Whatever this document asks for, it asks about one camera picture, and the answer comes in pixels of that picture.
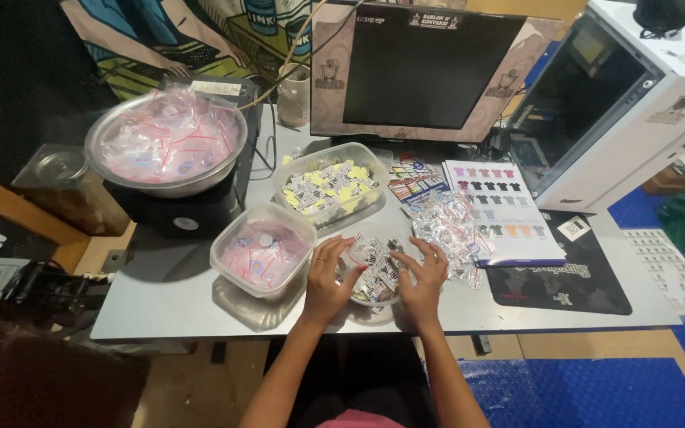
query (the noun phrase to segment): mouse pad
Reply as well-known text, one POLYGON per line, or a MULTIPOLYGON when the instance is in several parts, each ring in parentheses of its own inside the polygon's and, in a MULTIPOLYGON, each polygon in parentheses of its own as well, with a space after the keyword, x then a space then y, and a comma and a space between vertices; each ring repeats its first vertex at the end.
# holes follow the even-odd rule
POLYGON ((587 219, 576 212, 542 209, 541 213, 554 240, 567 253, 567 264, 555 268, 486 269, 496 303, 523 308, 630 315, 633 309, 587 219), (575 216, 580 218, 578 224, 568 223, 575 216), (558 229, 560 226, 574 241, 558 229))

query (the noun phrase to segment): small card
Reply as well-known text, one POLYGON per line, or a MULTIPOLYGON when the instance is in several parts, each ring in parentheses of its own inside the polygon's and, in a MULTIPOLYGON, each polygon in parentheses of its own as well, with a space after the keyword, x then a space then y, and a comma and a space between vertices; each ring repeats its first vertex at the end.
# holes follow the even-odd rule
POLYGON ((585 232, 590 231, 591 227, 587 225, 580 216, 575 216, 562 223, 557 229, 561 231, 562 235, 565 235, 567 239, 574 242, 575 239, 585 235, 585 232))

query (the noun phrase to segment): plastic container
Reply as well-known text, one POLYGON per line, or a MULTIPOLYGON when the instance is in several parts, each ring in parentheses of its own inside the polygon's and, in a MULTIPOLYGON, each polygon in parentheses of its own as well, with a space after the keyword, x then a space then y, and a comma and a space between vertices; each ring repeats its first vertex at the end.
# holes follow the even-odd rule
MULTIPOLYGON (((355 237, 357 233, 364 235, 364 238, 367 239, 375 237, 379 238, 380 241, 382 241, 383 243, 387 243, 387 241, 390 239, 395 239, 398 242, 398 245, 404 247, 404 253, 407 256, 414 258, 414 260, 419 260, 419 249, 411 245, 409 240, 407 238, 404 238, 395 229, 392 229, 379 223, 359 222, 349 227, 348 229, 342 231, 341 235, 343 236, 343 239, 347 239, 355 237)), ((348 269, 345 272, 345 274, 347 275, 348 271, 351 268, 355 267, 357 263, 356 261, 350 258, 349 252, 347 250, 342 252, 340 258, 342 258, 342 261, 344 261, 346 266, 348 267, 348 269)), ((411 283, 414 284, 416 281, 416 279, 414 278, 414 274, 411 271, 409 271, 409 275, 411 276, 411 283)), ((353 296, 350 296, 350 299, 358 303, 359 305, 368 306, 370 308, 380 308, 382 306, 393 305, 394 303, 400 301, 400 290, 396 291, 395 296, 393 298, 391 298, 390 300, 384 300, 382 302, 367 302, 364 300, 359 300, 353 296)))
POLYGON ((281 296, 287 284, 306 264, 314 247, 316 247, 316 229, 311 224, 304 221, 296 212, 282 208, 273 202, 259 203, 243 212, 215 238, 210 248, 210 266, 252 296, 276 298, 281 296), (271 231, 261 229, 267 225, 271 226, 271 231), (267 242, 264 242, 265 235, 273 239, 269 238, 267 242), (283 249, 279 245, 281 242, 285 243, 283 249), (271 279, 266 285, 266 281, 262 277, 259 278, 258 273, 268 271, 275 259, 266 256, 258 260, 259 257, 252 253, 253 248, 255 251, 262 251, 262 254, 268 254, 268 249, 273 248, 274 254, 282 254, 281 260, 285 257, 290 258, 285 252, 288 248, 292 248, 290 254, 296 257, 291 258, 286 268, 274 265, 277 280, 271 283, 273 281, 271 279), (242 259, 234 262, 234 255, 243 254, 244 250, 251 252, 248 267, 254 268, 253 262, 257 260, 258 264, 261 264, 259 269, 253 270, 253 274, 248 272, 245 275, 245 270, 242 268, 240 268, 242 275, 234 271, 236 264, 245 263, 242 259))
POLYGON ((377 159, 377 156, 367 149, 363 144, 357 142, 348 142, 346 144, 338 145, 337 147, 330 147, 329 149, 317 151, 302 158, 291 160, 286 164, 278 167, 272 176, 274 181, 274 188, 276 189, 276 200, 279 203, 297 213, 302 218, 308 220, 312 225, 320 228, 331 222, 335 222, 343 217, 349 216, 354 212, 364 209, 367 206, 375 203, 380 197, 382 191, 387 189, 387 184, 390 182, 390 172, 385 168, 382 162, 377 159), (311 170, 324 169, 330 165, 341 163, 347 160, 352 160, 353 164, 358 167, 364 167, 371 171, 371 178, 379 183, 379 186, 358 194, 357 196, 322 209, 313 214, 301 214, 294 209, 285 199, 282 188, 289 183, 293 177, 305 174, 311 170))

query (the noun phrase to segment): black fabric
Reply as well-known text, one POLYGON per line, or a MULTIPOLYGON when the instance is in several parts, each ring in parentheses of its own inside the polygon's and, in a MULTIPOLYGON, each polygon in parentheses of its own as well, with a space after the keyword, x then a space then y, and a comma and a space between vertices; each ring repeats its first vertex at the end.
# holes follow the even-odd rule
MULTIPOLYGON (((491 293, 503 306, 630 315, 631 308, 593 231, 570 241, 559 229, 576 212, 544 211, 557 244, 565 250, 563 267, 504 267, 486 269, 491 293)), ((587 220, 579 214, 585 223, 587 220)), ((537 235, 542 226, 534 226, 537 235)))
MULTIPOLYGON (((346 409, 389 417, 405 428, 438 426, 427 377, 408 335, 339 340, 342 346, 337 337, 323 336, 316 347, 300 381, 288 428, 315 428, 346 409)), ((283 345, 284 338, 271 341, 266 372, 283 345)))

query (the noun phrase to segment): desk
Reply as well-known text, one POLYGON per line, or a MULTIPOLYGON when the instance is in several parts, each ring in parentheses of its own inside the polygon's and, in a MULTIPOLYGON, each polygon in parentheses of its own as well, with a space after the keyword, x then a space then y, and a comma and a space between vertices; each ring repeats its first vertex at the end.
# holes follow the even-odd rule
MULTIPOLYGON (((261 152, 266 152, 270 133, 271 113, 265 111, 262 135, 258 139, 261 152)), ((283 155, 295 148, 318 145, 314 141, 324 140, 311 137, 307 126, 300 132, 277 126, 276 133, 279 163, 283 155)), ((267 175, 268 170, 256 156, 246 206, 272 198, 271 180, 260 180, 267 175)), ((385 190, 374 206, 319 230, 319 238, 336 235, 357 221, 387 224, 410 235, 410 223, 400 211, 400 202, 390 190, 385 190)), ((626 330, 681 324, 609 213, 589 217, 589 222, 630 300, 631 315, 500 306, 493 300, 487 279, 478 289, 449 280, 443 285, 438 306, 446 333, 626 330)), ((133 258, 117 273, 91 338, 122 343, 158 338, 225 339, 287 334, 303 310, 305 278, 296 279, 293 288, 279 302, 256 299, 210 268, 211 243, 212 240, 166 240, 138 225, 131 243, 133 258)), ((327 333, 410 330, 399 306, 394 307, 394 315, 372 315, 368 310, 350 302, 327 333)))

